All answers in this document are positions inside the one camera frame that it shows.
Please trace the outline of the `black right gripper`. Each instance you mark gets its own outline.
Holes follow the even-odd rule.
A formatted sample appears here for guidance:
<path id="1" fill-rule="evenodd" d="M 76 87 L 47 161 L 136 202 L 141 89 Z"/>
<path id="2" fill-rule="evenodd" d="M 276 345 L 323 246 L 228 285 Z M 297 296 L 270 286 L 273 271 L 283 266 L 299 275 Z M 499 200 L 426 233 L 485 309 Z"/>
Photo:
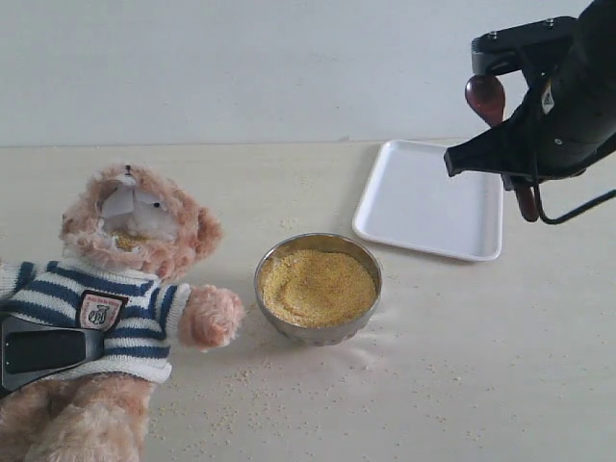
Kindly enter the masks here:
<path id="1" fill-rule="evenodd" d="M 449 177 L 465 171 L 575 176 L 615 135 L 615 3 L 592 2 L 575 21 L 572 44 L 550 76 L 525 97 L 523 111 L 450 146 Z"/>

